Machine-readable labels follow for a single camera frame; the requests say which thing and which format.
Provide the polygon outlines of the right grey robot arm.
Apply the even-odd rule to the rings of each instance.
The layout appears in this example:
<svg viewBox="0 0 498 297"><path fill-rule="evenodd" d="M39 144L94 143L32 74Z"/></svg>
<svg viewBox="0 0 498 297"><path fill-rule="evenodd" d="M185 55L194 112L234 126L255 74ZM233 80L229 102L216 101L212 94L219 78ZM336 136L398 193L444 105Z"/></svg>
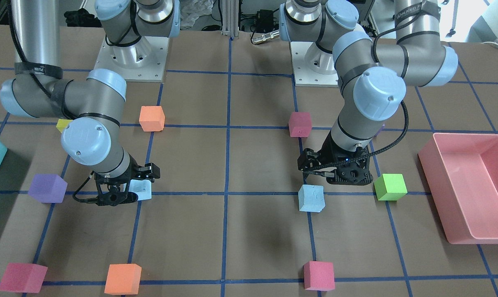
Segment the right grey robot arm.
<svg viewBox="0 0 498 297"><path fill-rule="evenodd" d="M153 163L139 166L119 142L125 79L104 68L91 70L83 81L64 79L56 0L7 3L16 76L2 83L2 106L18 117L72 120L61 135L62 147L77 163L92 169L74 192L75 201L111 206L135 203L139 196L130 190L130 182L154 182L160 178L160 169ZM179 35L179 0L96 0L95 6L110 47L133 48L146 36ZM91 178L97 196L77 198Z"/></svg>

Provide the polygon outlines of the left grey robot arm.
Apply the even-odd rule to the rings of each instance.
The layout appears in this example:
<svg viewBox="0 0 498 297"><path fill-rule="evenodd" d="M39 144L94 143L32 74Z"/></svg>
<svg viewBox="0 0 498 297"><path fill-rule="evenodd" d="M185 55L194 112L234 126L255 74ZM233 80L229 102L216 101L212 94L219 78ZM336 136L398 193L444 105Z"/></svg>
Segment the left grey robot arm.
<svg viewBox="0 0 498 297"><path fill-rule="evenodd" d="M300 154L297 164L304 178L370 184L370 158L397 145L408 130L407 86L443 86L456 73L458 55L441 44L438 2L394 4L394 45L371 39L347 0L288 0L280 6L280 38L314 42L331 54L345 101L321 149L305 148Z"/></svg>

